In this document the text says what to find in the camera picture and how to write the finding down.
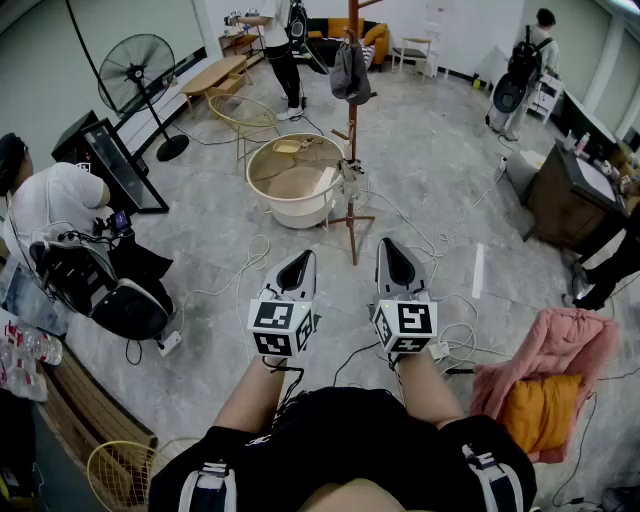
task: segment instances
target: person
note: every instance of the person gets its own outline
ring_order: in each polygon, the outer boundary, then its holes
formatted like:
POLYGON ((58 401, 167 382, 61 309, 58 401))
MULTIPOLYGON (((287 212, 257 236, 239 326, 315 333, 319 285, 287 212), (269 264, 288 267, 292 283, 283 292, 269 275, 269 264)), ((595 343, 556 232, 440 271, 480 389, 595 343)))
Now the person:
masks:
POLYGON ((218 464, 239 511, 485 510, 465 446, 509 465, 531 507, 529 458, 493 419, 464 417, 430 352, 397 363, 404 406, 386 390, 329 387, 290 399, 275 422, 285 372, 274 367, 286 360, 253 359, 204 439, 152 479, 150 512, 236 510, 193 503, 190 475, 218 464))
MULTIPOLYGON (((11 256, 31 272, 31 234, 54 222, 67 222, 77 231, 93 234, 96 218, 106 220, 113 211, 109 187, 102 179, 75 165, 59 162, 39 173, 25 143, 14 133, 0 139, 0 196, 7 199, 3 238, 11 256)), ((138 246, 133 237, 123 239, 109 252, 119 278, 129 278, 146 289, 173 313, 173 303, 160 283, 172 260, 138 246)))
POLYGON ((567 307, 575 307, 596 311, 604 307, 605 301, 613 293, 616 285, 625 277, 640 271, 640 205, 636 206, 629 216, 627 234, 620 247, 611 258, 602 262, 593 269, 584 271, 574 278, 574 288, 589 290, 580 297, 579 292, 574 293, 573 299, 565 294, 562 296, 562 304, 567 307))
MULTIPOLYGON (((538 46, 545 39, 551 37, 550 31, 556 24, 556 18, 549 9, 540 9, 537 14, 538 24, 531 27, 531 43, 534 46, 538 46)), ((524 41, 523 35, 518 41, 524 41)), ((549 73, 552 76, 558 76, 558 65, 560 62, 560 47, 556 41, 551 41, 541 51, 541 66, 542 73, 549 73)), ((522 102, 518 108, 512 114, 505 114, 503 112, 497 112, 490 127, 496 133, 501 133, 508 141, 514 142, 518 140, 520 134, 520 128, 524 122, 524 118, 529 108, 529 102, 531 96, 536 93, 538 87, 539 77, 537 72, 535 76, 531 76, 529 84, 527 86, 527 92, 522 99, 522 102), (505 130, 509 116, 512 116, 511 124, 509 128, 505 130)))
POLYGON ((300 103, 300 75, 291 52, 291 42, 286 32, 289 23, 290 0, 266 0, 260 16, 241 16, 238 22, 251 27, 264 27, 265 56, 271 62, 273 72, 280 82, 288 101, 288 108, 276 115, 286 121, 304 114, 300 103))

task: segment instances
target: concrete floor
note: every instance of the concrete floor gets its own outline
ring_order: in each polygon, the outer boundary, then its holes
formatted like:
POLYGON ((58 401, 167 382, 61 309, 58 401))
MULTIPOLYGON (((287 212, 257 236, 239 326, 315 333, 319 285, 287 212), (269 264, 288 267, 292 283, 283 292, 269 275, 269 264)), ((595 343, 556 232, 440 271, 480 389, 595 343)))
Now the concrete floor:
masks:
MULTIPOLYGON (((344 129, 348 107, 333 98, 328 77, 314 74, 305 66, 300 67, 300 72, 309 98, 309 119, 325 133, 332 128, 344 129)), ((379 96, 359 109, 358 153, 369 173, 371 190, 398 205, 442 251, 445 244, 439 241, 438 234, 451 234, 465 210, 493 185, 499 175, 500 157, 508 155, 509 150, 485 126, 489 100, 484 92, 452 77, 428 79, 422 84, 411 75, 410 66, 405 72, 403 76, 392 75, 388 70, 370 74, 372 89, 379 96)), ((263 101, 274 110, 283 109, 285 103, 279 99, 280 88, 270 66, 261 63, 251 74, 256 85, 245 86, 241 94, 263 101)), ((176 124, 206 142, 234 138, 229 128, 213 119, 205 102, 197 104, 195 118, 184 113, 176 124)), ((279 129, 282 133, 315 132, 304 119, 280 123, 279 129)), ((177 133, 174 128, 169 131, 177 133)), ((268 140, 274 136, 275 133, 265 132, 256 137, 268 140)), ((546 155, 557 136, 559 132, 551 123, 543 127, 538 119, 529 116, 520 144, 513 146, 546 155)), ((160 163, 155 158, 160 142, 155 141, 145 160, 150 180, 171 210, 166 215, 136 216, 135 229, 140 243, 175 260, 164 282, 176 304, 193 289, 222 289, 247 259, 251 239, 263 234, 271 242, 266 268, 248 269, 240 285, 240 317, 246 323, 249 300, 260 289, 266 270, 288 254, 313 249, 318 257, 316 299, 322 320, 309 350, 297 363, 306 368, 301 388, 331 385, 335 371, 349 354, 375 341, 366 304, 375 291, 375 248, 380 239, 392 236, 408 245, 426 244, 392 206, 372 196, 361 211, 377 219, 370 226, 358 225, 360 261, 353 267, 344 226, 332 226, 328 232, 320 228, 295 231, 263 212, 243 179, 242 163, 236 164, 235 144, 204 146, 191 141, 178 158, 160 163)), ((341 216, 344 208, 340 199, 334 215, 341 216)), ((458 294, 475 305, 479 347, 513 354, 536 313, 541 308, 561 305, 560 296, 567 289, 567 270, 554 248, 537 240, 522 241, 521 235, 531 222, 531 215, 520 206, 511 185, 503 179, 467 215, 446 256, 438 260, 432 296, 458 294), (485 255, 484 281, 481 289, 474 292, 480 244, 485 255)), ((257 242, 255 250, 262 250, 261 244, 257 242)), ((605 259, 615 249, 615 242, 610 245, 592 261, 605 259)), ((427 266, 433 269, 433 263, 427 266)), ((608 375, 637 367, 638 301, 640 286, 635 284, 615 297, 615 314, 623 334, 617 358, 607 367, 608 375)), ((74 318, 69 342, 100 383, 156 432, 160 444, 174 438, 201 437, 247 366, 235 307, 235 284, 216 297, 191 296, 185 308, 183 345, 162 359, 152 342, 143 343, 142 361, 135 367, 125 359, 125 340, 84 318, 74 318)), ((459 298, 446 299, 439 308, 441 328, 474 320, 474 312, 459 298)), ((603 313, 611 315, 611 308, 609 304, 603 313)), ((181 320, 178 313, 169 332, 178 328, 181 320)), ((464 339, 468 331, 453 329, 448 334, 453 339, 464 339)), ((130 352, 135 359, 137 347, 132 346, 130 352)), ((338 382, 387 388, 397 395, 396 380, 376 352, 381 350, 354 357, 338 382)), ((463 357, 468 352, 461 349, 457 353, 463 357)), ((481 352, 473 354, 472 359, 504 360, 481 352)), ((451 364, 445 361, 441 366, 444 369, 451 364)), ((640 409, 633 395, 637 378, 598 385, 598 409, 584 443, 582 461, 576 477, 560 496, 562 502, 579 496, 599 501, 604 486, 634 482, 633 471, 637 468, 632 461, 637 458, 637 448, 633 434, 640 409)), ((472 377, 454 376, 449 382, 468 407, 472 377)), ((559 465, 537 465, 537 504, 548 506, 560 483, 573 472, 582 431, 593 407, 591 402, 581 417, 569 460, 559 465)))

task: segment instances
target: wooden table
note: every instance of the wooden table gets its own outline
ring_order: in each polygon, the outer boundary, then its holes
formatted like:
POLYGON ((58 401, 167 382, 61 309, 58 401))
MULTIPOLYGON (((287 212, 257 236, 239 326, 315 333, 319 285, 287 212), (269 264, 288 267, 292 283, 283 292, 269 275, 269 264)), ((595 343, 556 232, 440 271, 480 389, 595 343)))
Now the wooden table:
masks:
POLYGON ((191 109, 192 96, 210 98, 216 94, 233 94, 242 87, 245 76, 249 79, 249 83, 252 84, 246 56, 234 55, 233 57, 225 57, 194 76, 180 89, 180 92, 187 96, 189 112, 193 114, 191 109))
POLYGON ((584 263, 626 226, 628 214, 619 196, 595 188, 560 141, 549 153, 531 184, 528 206, 535 218, 531 235, 581 254, 584 263))

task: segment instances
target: water bottle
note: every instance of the water bottle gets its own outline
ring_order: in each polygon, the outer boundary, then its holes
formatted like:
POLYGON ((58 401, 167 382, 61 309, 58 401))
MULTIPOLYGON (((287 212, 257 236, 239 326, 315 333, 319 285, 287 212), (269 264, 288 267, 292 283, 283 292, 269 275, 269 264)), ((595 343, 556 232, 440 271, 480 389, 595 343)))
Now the water bottle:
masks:
POLYGON ((0 387, 9 390, 19 398, 27 398, 35 402, 47 400, 47 382, 42 375, 28 372, 24 368, 4 369, 0 372, 0 387))
POLYGON ((31 355, 34 359, 52 365, 62 361, 62 343, 58 338, 49 336, 33 327, 17 326, 11 323, 6 328, 9 341, 15 341, 16 347, 31 355))
POLYGON ((24 368, 28 372, 36 372, 36 362, 29 354, 4 341, 0 341, 0 362, 6 371, 24 368))

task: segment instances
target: standing fan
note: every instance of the standing fan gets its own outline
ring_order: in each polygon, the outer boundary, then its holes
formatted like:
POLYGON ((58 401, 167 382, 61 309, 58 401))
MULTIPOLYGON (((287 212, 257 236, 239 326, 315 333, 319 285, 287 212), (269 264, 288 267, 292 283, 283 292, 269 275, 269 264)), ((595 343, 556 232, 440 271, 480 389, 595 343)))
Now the standing fan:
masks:
POLYGON ((175 60, 169 44, 153 34, 138 34, 118 43, 100 66, 100 97, 118 114, 133 114, 149 107, 165 142, 156 156, 166 162, 182 153, 189 145, 186 135, 169 137, 162 127, 153 104, 171 85, 175 60))

